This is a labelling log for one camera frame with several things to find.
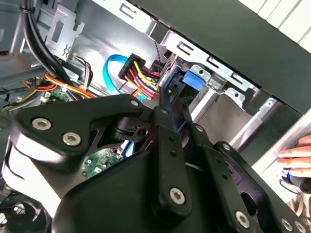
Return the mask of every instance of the orange wire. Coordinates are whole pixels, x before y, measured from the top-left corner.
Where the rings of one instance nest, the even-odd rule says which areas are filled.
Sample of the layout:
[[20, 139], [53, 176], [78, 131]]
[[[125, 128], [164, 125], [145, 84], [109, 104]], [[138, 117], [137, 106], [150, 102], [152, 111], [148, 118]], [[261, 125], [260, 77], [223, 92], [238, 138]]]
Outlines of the orange wire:
[[[65, 83], [63, 83], [63, 82], [61, 82], [61, 81], [55, 79], [54, 77], [52, 77], [52, 76], [49, 75], [49, 74], [45, 74], [45, 75], [44, 75], [44, 78], [45, 78], [45, 80], [50, 81], [50, 82], [52, 82], [52, 83], [54, 83], [54, 84], [57, 84], [57, 85], [59, 85], [59, 86], [64, 86], [64, 85], [65, 85]], [[83, 91], [83, 90], [81, 90], [81, 89], [79, 89], [79, 88], [74, 87], [74, 86], [68, 85], [68, 86], [67, 86], [67, 89], [69, 89], [69, 90], [71, 90], [71, 91], [74, 91], [74, 92], [76, 92], [76, 93], [78, 93], [78, 94], [80, 94], [80, 95], [83, 95], [84, 97], [86, 97], [86, 98], [88, 98], [88, 99], [95, 98], [92, 94], [87, 93], [87, 92], [85, 92], [85, 91]]]
[[126, 79], [128, 82], [130, 82], [132, 85], [134, 85], [136, 88], [138, 88], [138, 89], [139, 89], [142, 93], [144, 93], [147, 97], [151, 98], [151, 96], [150, 96], [148, 93], [146, 93], [143, 89], [141, 89], [139, 86], [137, 86], [136, 83], [134, 83], [132, 80], [130, 80], [130, 78], [129, 78], [127, 75], [125, 75], [124, 77], [125, 77], [125, 79]]
[[[23, 81], [24, 85], [28, 88], [31, 88], [31, 86], [26, 82]], [[36, 87], [35, 90], [39, 91], [39, 92], [45, 92], [45, 91], [53, 91], [57, 88], [56, 84], [52, 84], [50, 86], [40, 86], [40, 87]]]
[[140, 90], [137, 89], [132, 95], [133, 95], [133, 96], [136, 96], [139, 92], [140, 92]]

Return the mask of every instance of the metal screw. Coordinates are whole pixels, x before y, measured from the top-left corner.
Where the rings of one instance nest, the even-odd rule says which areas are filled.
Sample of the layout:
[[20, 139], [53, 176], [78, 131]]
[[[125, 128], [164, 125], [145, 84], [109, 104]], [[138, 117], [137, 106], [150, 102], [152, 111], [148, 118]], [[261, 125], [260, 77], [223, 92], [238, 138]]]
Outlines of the metal screw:
[[230, 150], [230, 146], [228, 146], [227, 144], [223, 143], [223, 147], [226, 149], [226, 150]]
[[171, 188], [170, 197], [177, 205], [183, 205], [186, 201], [184, 193], [178, 188]]
[[131, 104], [134, 106], [138, 106], [138, 103], [135, 100], [131, 100]]
[[250, 227], [251, 224], [249, 223], [248, 218], [241, 211], [235, 212], [235, 218], [237, 219], [239, 224], [241, 224], [241, 226], [243, 226], [244, 228], [247, 229]]
[[196, 129], [197, 129], [198, 131], [203, 132], [203, 128], [202, 128], [201, 126], [197, 125], [197, 126], [195, 126], [195, 127], [196, 127]]
[[81, 137], [76, 133], [66, 133], [63, 135], [63, 142], [68, 146], [75, 147], [81, 143]]
[[289, 232], [293, 231], [293, 227], [291, 226], [291, 224], [286, 219], [281, 218], [281, 222], [282, 222], [282, 224], [286, 230], [288, 230]]
[[48, 130], [52, 127], [52, 124], [49, 120], [44, 118], [37, 118], [32, 121], [32, 125], [37, 130]]
[[295, 221], [295, 225], [301, 233], [307, 233], [307, 230], [302, 226], [302, 224], [298, 221]]
[[164, 109], [161, 109], [161, 112], [163, 112], [166, 115], [168, 114], [168, 112], [166, 110], [164, 110]]

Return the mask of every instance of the wire bundle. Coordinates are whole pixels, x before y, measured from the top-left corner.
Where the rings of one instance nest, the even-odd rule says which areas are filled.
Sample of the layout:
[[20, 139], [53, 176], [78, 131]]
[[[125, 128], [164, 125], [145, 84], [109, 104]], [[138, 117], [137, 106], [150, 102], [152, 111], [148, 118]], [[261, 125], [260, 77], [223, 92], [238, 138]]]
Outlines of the wire bundle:
[[[23, 84], [26, 87], [31, 88], [31, 85], [29, 85], [26, 81], [23, 81]], [[57, 88], [57, 85], [56, 84], [52, 84], [52, 85], [49, 85], [49, 86], [36, 86], [35, 90], [39, 91], [39, 92], [46, 92], [46, 91], [53, 91], [56, 88]]]
[[84, 71], [85, 81], [84, 81], [84, 85], [83, 85], [83, 90], [86, 91], [88, 89], [88, 87], [90, 86], [90, 84], [93, 80], [93, 76], [94, 76], [91, 65], [84, 58], [78, 57], [76, 55], [73, 55], [72, 59], [74, 61], [78, 62], [79, 64], [83, 65], [85, 68], [85, 71]]
[[129, 73], [124, 77], [148, 98], [152, 98], [157, 90], [156, 84], [159, 74], [153, 73], [146, 68], [143, 71], [140, 70], [137, 61], [134, 61], [134, 66], [129, 69]]
[[[68, 85], [73, 86], [69, 76], [57, 61], [57, 59], [51, 54], [51, 52], [45, 46], [40, 33], [35, 25], [34, 7], [31, 0], [22, 0], [20, 5], [22, 14], [23, 32], [26, 43], [39, 63], [54, 77], [61, 80]], [[78, 95], [67, 92], [70, 99], [80, 100]]]
[[44, 79], [45, 79], [46, 81], [52, 82], [53, 84], [55, 84], [55, 85], [57, 85], [57, 86], [62, 87], [62, 88], [63, 88], [63, 91], [65, 91], [65, 92], [66, 92], [67, 90], [69, 90], [69, 91], [72, 91], [72, 92], [74, 92], [74, 93], [77, 93], [77, 94], [79, 94], [79, 95], [81, 95], [81, 96], [83, 96], [83, 97], [85, 97], [85, 98], [87, 98], [87, 99], [95, 98], [91, 93], [88, 93], [88, 92], [86, 92], [86, 91], [84, 91], [84, 90], [81, 90], [81, 89], [79, 89], [79, 88], [77, 88], [77, 87], [74, 87], [74, 86], [68, 85], [68, 84], [66, 84], [66, 83], [63, 83], [63, 82], [61, 82], [61, 81], [55, 79], [54, 77], [52, 77], [52, 76], [49, 75], [49, 74], [44, 75]]
[[13, 103], [13, 104], [5, 106], [3, 108], [3, 110], [10, 112], [10, 111], [14, 111], [14, 110], [23, 108], [23, 107], [31, 104], [32, 102], [34, 102], [40, 96], [41, 96], [41, 93], [36, 91], [36, 90], [34, 90], [31, 94], [29, 94], [28, 96], [26, 96], [22, 100], [20, 100], [20, 101], [18, 101], [16, 103]]

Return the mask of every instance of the finger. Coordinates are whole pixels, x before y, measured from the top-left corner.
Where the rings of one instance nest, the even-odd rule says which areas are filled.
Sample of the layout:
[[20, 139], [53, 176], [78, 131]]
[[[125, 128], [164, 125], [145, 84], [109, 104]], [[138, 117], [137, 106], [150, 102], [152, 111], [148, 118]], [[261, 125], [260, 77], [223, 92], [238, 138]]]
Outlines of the finger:
[[295, 168], [289, 171], [289, 174], [297, 177], [311, 177], [311, 168]]
[[311, 135], [305, 136], [298, 141], [298, 147], [311, 146]]
[[278, 156], [280, 158], [311, 157], [311, 146], [297, 147], [281, 151]]
[[284, 167], [293, 168], [311, 168], [311, 158], [290, 158], [290, 159], [278, 159], [276, 161], [282, 164]]

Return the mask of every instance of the black mounting arm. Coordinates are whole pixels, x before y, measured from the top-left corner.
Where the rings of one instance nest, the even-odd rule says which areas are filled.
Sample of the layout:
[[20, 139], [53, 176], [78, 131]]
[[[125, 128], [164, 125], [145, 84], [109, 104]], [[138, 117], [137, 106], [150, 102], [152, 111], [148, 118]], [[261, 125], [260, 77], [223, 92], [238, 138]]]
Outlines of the black mounting arm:
[[[153, 110], [130, 95], [22, 110], [10, 137], [14, 147], [68, 174], [88, 154], [123, 140], [136, 142], [133, 156], [65, 195], [52, 232], [299, 233], [308, 229], [229, 144], [210, 143], [187, 107], [183, 127], [188, 143], [182, 147], [173, 115], [164, 89]], [[28, 143], [27, 148], [21, 143]]]

